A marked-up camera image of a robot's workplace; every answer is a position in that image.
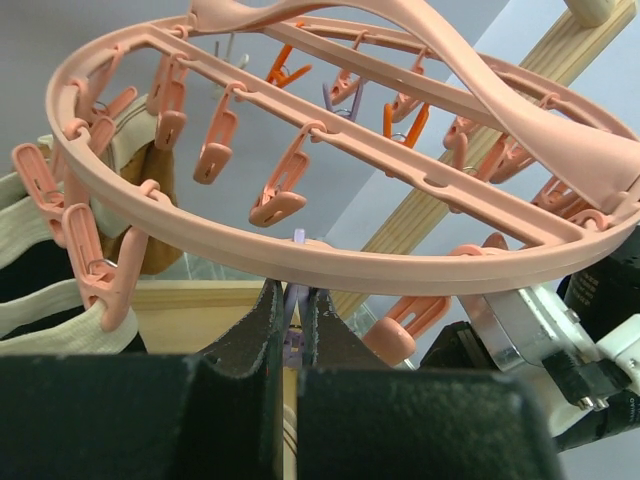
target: orange clothespin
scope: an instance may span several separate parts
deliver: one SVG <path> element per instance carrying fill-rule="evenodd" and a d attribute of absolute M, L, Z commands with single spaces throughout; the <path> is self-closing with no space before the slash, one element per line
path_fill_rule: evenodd
<path fill-rule="evenodd" d="M 183 60 L 188 60 L 188 57 L 180 52 L 171 55 L 164 65 L 161 62 L 161 67 L 166 68 L 166 75 L 164 80 L 156 82 L 154 79 L 154 96 L 147 100 L 147 105 L 157 102 L 158 125 L 154 144 L 160 150 L 171 150 L 187 123 L 187 115 L 182 110 L 187 94 L 184 80 L 189 69 L 181 64 Z"/>
<path fill-rule="evenodd" d="M 424 126 L 427 124 L 427 120 L 429 119 L 429 105 L 427 105 L 426 103 L 422 105 L 422 108 L 418 112 L 418 115 L 416 116 L 416 119 L 414 120 L 413 125 L 409 129 L 409 133 L 407 135 L 404 135 L 402 133 L 391 133 L 392 115 L 393 106 L 389 103 L 385 104 L 382 134 L 390 139 L 396 136 L 402 137 L 403 139 L 401 141 L 398 141 L 398 143 L 401 143 L 406 147 L 413 148 L 418 141 L 418 138 L 420 137 Z"/>
<path fill-rule="evenodd" d="M 296 27 L 302 27 L 304 22 L 299 22 L 296 24 Z M 280 50 L 280 53 L 276 57 L 275 62 L 271 66 L 269 70 L 269 75 L 267 75 L 267 82 L 276 85 L 277 87 L 284 88 L 290 83 L 296 81 L 298 78 L 306 74 L 309 70 L 311 70 L 311 65 L 305 65 L 304 67 L 296 70 L 293 73 L 289 73 L 285 63 L 291 55 L 293 51 L 293 47 L 291 45 L 285 45 Z"/>
<path fill-rule="evenodd" d="M 427 47 L 424 47 L 420 50 L 418 54 L 418 58 L 416 58 L 415 62 L 411 66 L 411 71 L 413 73 L 417 73 L 418 75 L 424 75 L 424 67 L 422 66 L 422 60 L 424 60 L 425 56 L 429 52 Z M 405 93 L 396 93 L 396 98 L 391 106 L 391 122 L 398 123 L 404 120 L 407 115 L 413 112 L 418 105 L 420 105 L 421 101 L 416 100 Z"/>
<path fill-rule="evenodd" d="M 233 155 L 231 140 L 238 127 L 238 117 L 229 110 L 229 102 L 236 89 L 247 91 L 247 87 L 241 82 L 228 84 L 211 118 L 200 158 L 193 172 L 193 179 L 198 183 L 212 184 Z"/>
<path fill-rule="evenodd" d="M 168 197 L 159 192 L 157 182 L 147 180 L 139 188 L 144 195 L 170 205 Z M 149 236 L 131 227 L 122 241 L 118 265 L 115 265 L 102 254 L 98 229 L 88 205 L 67 208 L 62 215 L 62 231 L 85 308 L 98 300 L 104 302 L 102 330 L 116 330 L 129 312 Z"/>
<path fill-rule="evenodd" d="M 310 121 L 302 126 L 251 208 L 249 222 L 252 225 L 270 227 L 306 205 L 307 199 L 292 189 L 309 166 L 309 155 L 302 151 L 302 145 L 314 128 L 327 131 L 319 121 Z"/>
<path fill-rule="evenodd" d="M 353 50 L 357 50 L 360 44 L 365 39 L 366 35 L 369 35 L 368 30 L 361 31 L 353 41 L 353 45 L 351 46 L 351 48 Z M 329 90 L 331 105 L 342 103 L 351 95 L 353 95 L 356 92 L 360 81 L 360 77 L 358 77 L 356 80 L 351 80 L 351 72 L 345 70 L 344 68 L 340 69 L 340 71 L 338 72 L 338 76 L 333 82 L 331 90 Z"/>

